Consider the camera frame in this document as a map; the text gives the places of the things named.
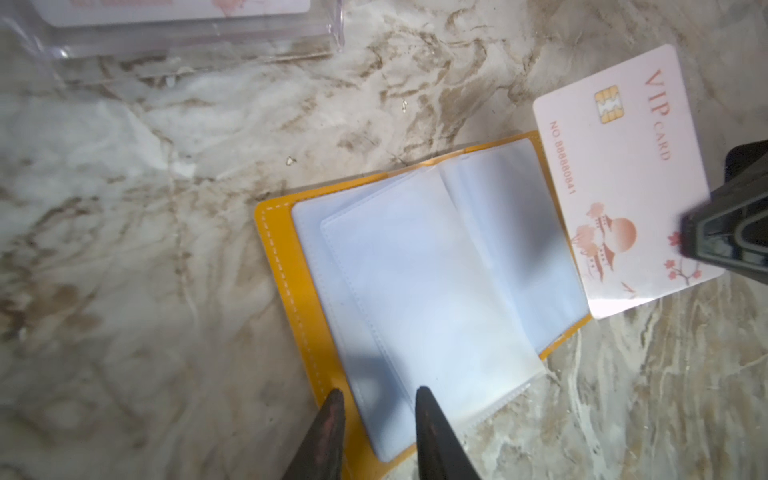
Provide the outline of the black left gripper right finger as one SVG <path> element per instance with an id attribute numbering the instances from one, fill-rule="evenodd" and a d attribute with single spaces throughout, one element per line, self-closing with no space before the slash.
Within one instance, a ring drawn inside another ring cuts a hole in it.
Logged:
<path id="1" fill-rule="evenodd" d="M 419 478 L 479 480 L 480 476 L 428 387 L 418 388 L 415 407 Z"/>

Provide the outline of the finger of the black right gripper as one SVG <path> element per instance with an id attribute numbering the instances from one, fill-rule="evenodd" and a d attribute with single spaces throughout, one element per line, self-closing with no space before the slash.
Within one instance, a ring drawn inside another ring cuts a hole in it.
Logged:
<path id="1" fill-rule="evenodd" d="M 767 282 L 767 142 L 725 158 L 724 184 L 681 220 L 683 256 Z"/>

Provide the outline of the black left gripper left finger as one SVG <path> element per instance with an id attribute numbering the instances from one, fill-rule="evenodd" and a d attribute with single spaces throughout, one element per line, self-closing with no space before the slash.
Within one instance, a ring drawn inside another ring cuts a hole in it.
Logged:
<path id="1" fill-rule="evenodd" d="M 341 479 L 345 425 L 344 395 L 334 388 L 315 416 L 283 479 Z"/>

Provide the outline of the yellow leather card holder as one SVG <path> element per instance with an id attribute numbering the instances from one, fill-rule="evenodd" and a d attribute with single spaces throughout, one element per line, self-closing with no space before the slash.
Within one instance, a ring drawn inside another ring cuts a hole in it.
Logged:
<path id="1" fill-rule="evenodd" d="M 380 479 L 414 452 L 406 422 L 415 391 L 405 378 L 422 361 L 397 364 L 382 329 L 357 305 L 337 263 L 340 242 L 323 225 L 362 202 L 392 202 L 396 187 L 430 172 L 448 174 L 453 209 L 476 236 L 485 278 L 504 299 L 503 321 L 491 333 L 514 348 L 503 372 L 530 374 L 530 351 L 548 357 L 590 320 L 535 132 L 259 203 L 254 219 L 312 391 L 317 399 L 333 389 L 352 398 L 346 479 Z"/>

